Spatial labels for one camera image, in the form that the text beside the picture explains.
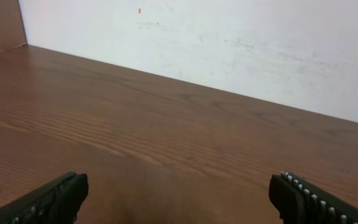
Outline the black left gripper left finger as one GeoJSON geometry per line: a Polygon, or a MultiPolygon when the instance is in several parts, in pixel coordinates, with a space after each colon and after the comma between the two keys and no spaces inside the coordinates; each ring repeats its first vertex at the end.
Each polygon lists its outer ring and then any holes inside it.
{"type": "Polygon", "coordinates": [[[74,224],[88,191],[86,174],[68,172],[0,207],[0,224],[74,224]]]}

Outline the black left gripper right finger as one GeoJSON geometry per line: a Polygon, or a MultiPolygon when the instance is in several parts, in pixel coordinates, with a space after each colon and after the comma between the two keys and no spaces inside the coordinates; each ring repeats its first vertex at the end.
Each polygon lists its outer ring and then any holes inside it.
{"type": "Polygon", "coordinates": [[[291,172],[272,175],[268,196],[283,224],[358,224],[358,208],[291,172]]]}

